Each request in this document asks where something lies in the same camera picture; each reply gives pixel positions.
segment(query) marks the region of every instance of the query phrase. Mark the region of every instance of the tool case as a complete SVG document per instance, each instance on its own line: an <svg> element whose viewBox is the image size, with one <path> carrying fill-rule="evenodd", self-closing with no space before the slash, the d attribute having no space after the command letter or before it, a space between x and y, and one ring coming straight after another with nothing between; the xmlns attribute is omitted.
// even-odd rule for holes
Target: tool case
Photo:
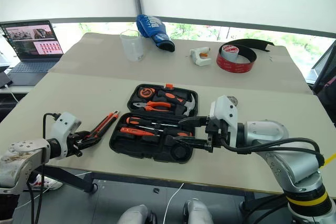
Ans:
<svg viewBox="0 0 336 224"><path fill-rule="evenodd" d="M190 108L194 104L189 113L187 107L182 105L184 102ZM198 95L195 91L176 88L171 84L141 84L131 95L127 107L130 113L120 117L111 136L112 150L160 162L183 164L191 158L193 148L173 137L195 136L194 127L178 123L187 116L197 115Z"/></svg>

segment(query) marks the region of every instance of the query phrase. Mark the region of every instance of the floor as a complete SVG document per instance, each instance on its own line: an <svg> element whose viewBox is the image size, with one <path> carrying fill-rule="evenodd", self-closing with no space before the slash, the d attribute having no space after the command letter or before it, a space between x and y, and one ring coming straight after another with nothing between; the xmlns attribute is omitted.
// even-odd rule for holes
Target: floor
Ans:
<svg viewBox="0 0 336 224"><path fill-rule="evenodd" d="M81 174L83 171L71 171L73 174ZM93 194L84 193L78 189L64 185L55 191L48 191L43 195L43 203L39 223L48 224L106 224L117 223L119 217L128 208L145 204L156 213L158 223L163 222L166 204L175 193L176 188L157 187L105 180L95 181L99 185L98 191ZM256 198L266 196L256 194ZM188 199L198 198L208 207L213 216L214 224L239 224L242 215L239 211L239 203L244 200L242 196L232 196L203 191L181 189L172 199L167 212L166 224L182 223L182 209ZM19 200L19 206L29 201L29 193L23 193ZM259 211L251 217L249 223L262 215L265 211ZM290 223L291 216L287 208L272 214L261 224L285 224ZM30 223L30 204L15 211L14 224Z"/></svg>

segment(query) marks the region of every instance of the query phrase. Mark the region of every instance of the shoe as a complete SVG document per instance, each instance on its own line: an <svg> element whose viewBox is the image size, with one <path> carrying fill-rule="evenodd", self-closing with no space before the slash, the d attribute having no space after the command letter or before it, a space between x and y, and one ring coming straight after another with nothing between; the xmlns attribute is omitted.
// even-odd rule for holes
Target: shoe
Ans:
<svg viewBox="0 0 336 224"><path fill-rule="evenodd" d="M42 176L41 174L38 174L35 179L35 182L30 183L30 186L32 189L40 189L41 185L42 185ZM44 176L44 186L43 186L44 189L56 190L60 188L62 185L63 185L62 182L59 182L57 180Z"/></svg>

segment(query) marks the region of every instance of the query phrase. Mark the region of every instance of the laptop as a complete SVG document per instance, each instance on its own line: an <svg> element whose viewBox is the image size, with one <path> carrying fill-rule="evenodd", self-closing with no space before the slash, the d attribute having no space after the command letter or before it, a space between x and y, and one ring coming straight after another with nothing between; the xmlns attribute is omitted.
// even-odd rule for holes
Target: laptop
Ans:
<svg viewBox="0 0 336 224"><path fill-rule="evenodd" d="M8 74L12 86L34 86L62 57L48 20L0 24L20 63Z"/></svg>

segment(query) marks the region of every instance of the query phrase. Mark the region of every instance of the monitor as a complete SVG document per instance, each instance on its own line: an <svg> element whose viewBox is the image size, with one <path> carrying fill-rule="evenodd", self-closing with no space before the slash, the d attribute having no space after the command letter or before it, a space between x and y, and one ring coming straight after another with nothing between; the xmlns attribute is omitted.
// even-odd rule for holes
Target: monitor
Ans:
<svg viewBox="0 0 336 224"><path fill-rule="evenodd" d="M21 61L59 59L61 46L48 20L0 25Z"/></svg>

